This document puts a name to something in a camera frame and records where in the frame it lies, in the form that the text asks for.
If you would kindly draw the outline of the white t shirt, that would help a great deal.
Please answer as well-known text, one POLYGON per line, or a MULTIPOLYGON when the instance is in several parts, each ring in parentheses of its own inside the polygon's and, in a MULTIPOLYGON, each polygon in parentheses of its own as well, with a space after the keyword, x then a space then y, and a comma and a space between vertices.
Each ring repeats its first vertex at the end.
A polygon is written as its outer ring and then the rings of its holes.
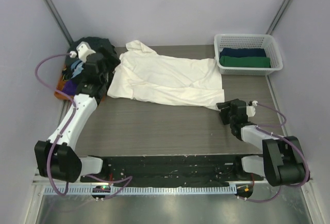
POLYGON ((158 54, 139 40, 126 44, 107 95, 170 106, 215 110, 225 101, 214 58, 188 59, 158 54))

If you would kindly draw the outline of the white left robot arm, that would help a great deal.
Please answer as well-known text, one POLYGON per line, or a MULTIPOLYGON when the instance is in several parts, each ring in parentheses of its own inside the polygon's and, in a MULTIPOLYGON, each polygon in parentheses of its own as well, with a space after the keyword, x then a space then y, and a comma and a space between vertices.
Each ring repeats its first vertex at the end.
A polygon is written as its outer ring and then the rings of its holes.
POLYGON ((104 160, 95 156, 79 157, 75 147, 87 120, 106 95, 120 61, 112 45, 90 47, 87 42, 81 42, 69 56, 78 56, 84 64, 82 81, 70 99, 72 105, 68 113, 54 133, 35 145, 39 174, 64 182, 75 182, 81 176, 92 174, 98 182, 105 182, 110 170, 103 165, 104 160))

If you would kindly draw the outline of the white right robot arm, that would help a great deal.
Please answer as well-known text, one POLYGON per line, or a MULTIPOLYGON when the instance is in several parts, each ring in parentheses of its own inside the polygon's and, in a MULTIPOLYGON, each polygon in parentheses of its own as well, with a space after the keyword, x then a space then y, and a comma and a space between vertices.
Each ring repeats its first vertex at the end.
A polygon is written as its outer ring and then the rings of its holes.
POLYGON ((290 187, 300 187, 310 180, 310 170, 297 137, 280 136, 264 129, 271 125, 257 125, 249 121, 256 114, 256 107, 264 107, 282 116, 282 127, 287 121, 282 113, 256 100, 246 103, 233 99, 216 106, 222 123, 229 125, 232 135, 262 152, 260 156, 243 157, 233 167, 235 178, 245 180, 253 173, 264 177, 271 186, 290 187))

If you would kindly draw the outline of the dark teal t shirt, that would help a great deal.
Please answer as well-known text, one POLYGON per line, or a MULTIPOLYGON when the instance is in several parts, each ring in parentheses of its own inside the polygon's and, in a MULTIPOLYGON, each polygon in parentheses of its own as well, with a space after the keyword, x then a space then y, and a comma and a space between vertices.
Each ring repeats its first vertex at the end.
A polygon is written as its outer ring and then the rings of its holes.
POLYGON ((68 52, 75 50, 81 42, 86 42, 89 44, 90 48, 94 51, 99 51, 104 48, 108 53, 116 54, 115 47, 111 44, 109 39, 100 37, 83 37, 75 42, 73 42, 68 49, 68 52))

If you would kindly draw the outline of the black printed t shirt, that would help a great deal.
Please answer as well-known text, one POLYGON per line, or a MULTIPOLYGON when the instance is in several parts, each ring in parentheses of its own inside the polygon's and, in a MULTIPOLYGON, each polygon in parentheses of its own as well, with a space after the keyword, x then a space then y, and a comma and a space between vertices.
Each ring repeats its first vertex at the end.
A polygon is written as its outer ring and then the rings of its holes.
POLYGON ((85 63, 80 59, 72 61, 70 64, 65 65, 62 70, 62 80, 72 81, 75 84, 79 84, 83 80, 83 71, 85 63))

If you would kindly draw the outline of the purple t shirt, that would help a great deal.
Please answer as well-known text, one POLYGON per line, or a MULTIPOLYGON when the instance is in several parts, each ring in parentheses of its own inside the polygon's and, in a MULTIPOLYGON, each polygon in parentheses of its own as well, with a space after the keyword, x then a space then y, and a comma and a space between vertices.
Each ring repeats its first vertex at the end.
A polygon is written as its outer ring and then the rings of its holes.
POLYGON ((74 96, 76 93, 77 84, 74 83, 72 80, 68 80, 65 82, 62 92, 69 96, 74 96))

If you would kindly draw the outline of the rolled green t shirt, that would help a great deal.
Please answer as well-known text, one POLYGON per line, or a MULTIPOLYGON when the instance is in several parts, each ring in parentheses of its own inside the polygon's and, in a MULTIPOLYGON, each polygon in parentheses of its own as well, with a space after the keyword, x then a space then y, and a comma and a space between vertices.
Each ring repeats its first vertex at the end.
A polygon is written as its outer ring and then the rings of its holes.
POLYGON ((253 67, 270 68, 270 58, 268 57, 230 57, 221 56, 219 63, 224 67, 253 67))

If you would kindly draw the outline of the orange wooden tray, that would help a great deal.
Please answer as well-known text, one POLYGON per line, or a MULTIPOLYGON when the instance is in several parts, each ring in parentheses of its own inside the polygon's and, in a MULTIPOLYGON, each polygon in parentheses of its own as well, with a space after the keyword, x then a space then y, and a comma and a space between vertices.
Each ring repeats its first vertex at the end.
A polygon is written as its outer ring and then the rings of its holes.
POLYGON ((62 92, 65 82, 66 81, 62 80, 62 73, 61 73, 57 86, 56 86, 56 91, 54 92, 54 96, 61 100, 69 100, 68 97, 74 98, 74 96, 69 96, 69 95, 65 94, 64 92, 62 92))

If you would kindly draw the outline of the white plastic basket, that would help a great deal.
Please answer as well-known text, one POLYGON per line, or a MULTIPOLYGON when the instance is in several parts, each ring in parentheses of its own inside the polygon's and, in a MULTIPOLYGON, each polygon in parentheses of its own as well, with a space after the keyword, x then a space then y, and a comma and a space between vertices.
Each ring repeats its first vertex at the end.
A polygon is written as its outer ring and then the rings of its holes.
POLYGON ((283 68, 277 43, 271 35, 218 34, 214 50, 224 75, 266 76, 283 68))

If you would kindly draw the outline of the rolled navy t shirt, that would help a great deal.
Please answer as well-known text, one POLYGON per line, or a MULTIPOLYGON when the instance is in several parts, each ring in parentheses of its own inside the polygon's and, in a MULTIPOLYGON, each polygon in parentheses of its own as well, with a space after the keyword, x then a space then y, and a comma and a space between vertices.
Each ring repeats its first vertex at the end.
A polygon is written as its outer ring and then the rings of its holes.
POLYGON ((266 52, 262 48, 223 48, 223 50, 219 53, 219 57, 228 56, 235 58, 243 58, 243 57, 266 57, 266 52))

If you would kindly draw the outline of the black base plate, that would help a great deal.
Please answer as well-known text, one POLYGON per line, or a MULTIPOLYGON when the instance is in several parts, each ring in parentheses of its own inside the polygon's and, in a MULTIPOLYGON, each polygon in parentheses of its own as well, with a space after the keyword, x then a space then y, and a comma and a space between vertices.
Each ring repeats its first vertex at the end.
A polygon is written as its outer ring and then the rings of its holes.
POLYGON ((81 177, 81 182, 97 179, 118 181, 131 176, 130 187, 218 187, 231 181, 262 181, 259 175, 242 170, 241 154, 115 156, 104 157, 95 178, 81 177))

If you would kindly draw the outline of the left aluminium frame post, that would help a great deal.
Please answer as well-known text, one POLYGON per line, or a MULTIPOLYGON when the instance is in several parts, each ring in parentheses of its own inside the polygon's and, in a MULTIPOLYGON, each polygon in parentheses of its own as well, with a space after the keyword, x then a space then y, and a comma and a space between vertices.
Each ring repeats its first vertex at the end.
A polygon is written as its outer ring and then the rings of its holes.
POLYGON ((49 9, 52 17, 54 18, 58 28, 60 29, 61 33, 63 34, 64 38, 68 42, 69 45, 73 43, 72 36, 70 35, 61 15, 59 14, 53 0, 43 0, 49 9))

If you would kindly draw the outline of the aluminium frame post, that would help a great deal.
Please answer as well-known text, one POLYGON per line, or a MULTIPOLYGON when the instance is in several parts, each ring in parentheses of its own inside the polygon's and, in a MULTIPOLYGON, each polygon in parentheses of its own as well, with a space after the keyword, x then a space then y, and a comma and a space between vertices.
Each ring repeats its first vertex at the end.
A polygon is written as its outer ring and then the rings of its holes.
POLYGON ((266 32, 267 35, 272 35, 275 31, 276 27, 279 25, 280 21, 284 17, 286 11, 289 9, 293 0, 283 0, 280 7, 278 8, 276 15, 274 16, 268 30, 266 32))
POLYGON ((64 38, 68 42, 69 45, 73 43, 72 36, 70 35, 61 15, 59 14, 53 0, 43 0, 49 9, 52 17, 54 18, 58 28, 60 29, 61 33, 63 34, 64 38))

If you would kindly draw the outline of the right aluminium frame post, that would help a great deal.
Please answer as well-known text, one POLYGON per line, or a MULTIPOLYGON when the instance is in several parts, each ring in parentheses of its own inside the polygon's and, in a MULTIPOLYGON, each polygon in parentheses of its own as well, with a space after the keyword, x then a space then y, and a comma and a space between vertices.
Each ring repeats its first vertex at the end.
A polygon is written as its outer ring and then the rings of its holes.
POLYGON ((279 25, 280 21, 284 17, 286 11, 289 9, 293 0, 283 0, 280 7, 278 8, 276 15, 274 16, 268 30, 266 32, 267 35, 272 35, 275 31, 276 27, 279 25))

